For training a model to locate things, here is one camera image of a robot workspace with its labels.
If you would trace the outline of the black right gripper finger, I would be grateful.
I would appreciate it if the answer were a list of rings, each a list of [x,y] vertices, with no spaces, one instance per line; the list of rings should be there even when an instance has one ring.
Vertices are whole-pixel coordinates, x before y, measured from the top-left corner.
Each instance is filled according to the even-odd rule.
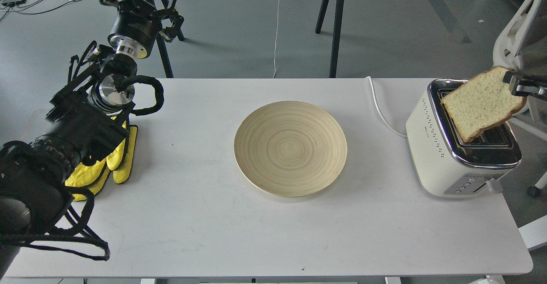
[[[503,82],[509,85],[510,93],[515,97],[535,97],[547,100],[547,76],[529,75],[507,71]]]

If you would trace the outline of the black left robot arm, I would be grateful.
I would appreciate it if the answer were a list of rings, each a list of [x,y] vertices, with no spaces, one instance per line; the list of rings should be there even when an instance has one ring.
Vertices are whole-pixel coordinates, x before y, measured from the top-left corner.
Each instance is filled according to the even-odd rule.
[[[137,60],[148,58],[161,40],[183,39],[184,18],[176,0],[156,9],[153,0],[100,0],[117,17],[107,45],[92,41],[81,57],[71,58],[67,84],[51,99],[47,132],[31,143],[10,141],[1,148],[1,272],[21,248],[60,251],[37,242],[82,243],[103,249],[88,255],[110,257],[108,243],[88,226],[94,208],[89,189],[66,185],[78,165],[88,167],[129,138],[129,115],[149,115],[164,104],[158,79],[137,75]]]

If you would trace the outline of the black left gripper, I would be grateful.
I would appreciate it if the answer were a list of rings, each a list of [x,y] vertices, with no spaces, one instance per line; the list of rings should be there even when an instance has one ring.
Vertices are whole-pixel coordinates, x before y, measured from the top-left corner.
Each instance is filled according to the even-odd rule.
[[[146,0],[99,2],[118,10],[111,34],[108,36],[108,43],[115,54],[125,55],[134,60],[148,58],[158,35],[168,43],[175,39],[185,41],[182,33],[184,17],[176,10],[157,10]]]

